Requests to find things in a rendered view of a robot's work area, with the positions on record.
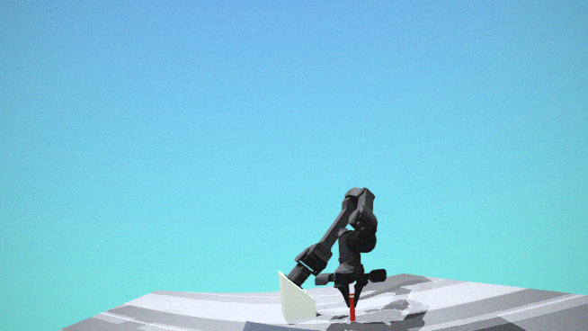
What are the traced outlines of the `red peg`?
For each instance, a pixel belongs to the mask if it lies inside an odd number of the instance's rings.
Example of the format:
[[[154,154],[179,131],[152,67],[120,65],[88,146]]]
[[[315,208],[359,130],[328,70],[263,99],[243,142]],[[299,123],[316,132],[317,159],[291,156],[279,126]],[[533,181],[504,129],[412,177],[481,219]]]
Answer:
[[[355,307],[354,307],[354,304],[353,304],[353,301],[354,301],[354,293],[349,294],[349,297],[350,297],[349,302],[350,302],[350,313],[351,313],[350,319],[351,319],[351,321],[355,321]]]

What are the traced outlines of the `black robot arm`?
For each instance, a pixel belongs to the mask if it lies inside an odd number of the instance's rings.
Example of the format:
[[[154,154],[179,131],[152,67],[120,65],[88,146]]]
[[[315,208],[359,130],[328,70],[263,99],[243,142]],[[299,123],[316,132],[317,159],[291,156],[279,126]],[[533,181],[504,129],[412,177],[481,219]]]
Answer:
[[[375,196],[368,188],[353,187],[346,194],[342,203],[342,210],[335,218],[332,226],[327,230],[321,240],[307,247],[294,261],[298,264],[284,274],[291,282],[300,287],[312,273],[315,277],[327,266],[333,253],[331,248],[338,239],[339,254],[369,253],[376,243],[377,217],[373,214],[373,201]],[[347,224],[354,228],[346,228]],[[313,272],[303,263],[311,268]],[[360,258],[347,262],[347,258],[334,271],[337,283],[352,284],[356,278],[362,278],[365,274],[364,266]]]

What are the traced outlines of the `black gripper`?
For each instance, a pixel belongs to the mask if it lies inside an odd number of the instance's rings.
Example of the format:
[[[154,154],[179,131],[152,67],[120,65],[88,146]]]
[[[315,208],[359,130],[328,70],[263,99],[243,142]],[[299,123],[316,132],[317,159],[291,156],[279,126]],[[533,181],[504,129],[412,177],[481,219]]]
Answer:
[[[340,264],[343,262],[343,259],[347,258],[347,262],[354,261],[354,258],[360,258],[361,260],[361,253],[348,253],[348,254],[339,254],[338,261]],[[354,307],[356,308],[358,299],[360,298],[361,291],[363,286],[368,284],[368,280],[371,282],[384,282],[387,279],[387,272],[385,269],[375,269],[371,270],[369,273],[365,273],[362,278],[356,278],[354,285]],[[320,273],[315,278],[315,286],[317,285],[327,285],[329,282],[334,282],[334,288],[340,290],[345,299],[347,307],[350,307],[350,287],[349,284],[346,283],[337,283],[334,277],[334,273]]]

